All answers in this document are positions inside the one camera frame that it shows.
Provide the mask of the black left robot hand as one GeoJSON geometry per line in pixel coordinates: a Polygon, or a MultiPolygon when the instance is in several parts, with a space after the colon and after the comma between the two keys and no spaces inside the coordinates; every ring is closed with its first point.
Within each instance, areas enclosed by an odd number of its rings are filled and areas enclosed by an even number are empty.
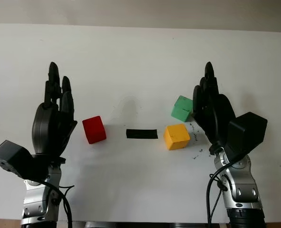
{"type": "Polygon", "coordinates": [[[77,121],[70,80],[60,80],[58,66],[51,62],[45,83],[44,102],[36,111],[32,142],[36,155],[57,159],[64,152],[77,121]]]}

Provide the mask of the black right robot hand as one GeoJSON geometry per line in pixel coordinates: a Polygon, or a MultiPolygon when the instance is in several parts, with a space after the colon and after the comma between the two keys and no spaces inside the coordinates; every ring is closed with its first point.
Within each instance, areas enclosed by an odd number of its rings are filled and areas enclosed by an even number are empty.
{"type": "Polygon", "coordinates": [[[219,153],[227,142],[228,125],[235,114],[229,99],[219,93],[211,62],[206,63],[205,75],[194,88],[193,118],[211,143],[210,154],[219,153]]]}

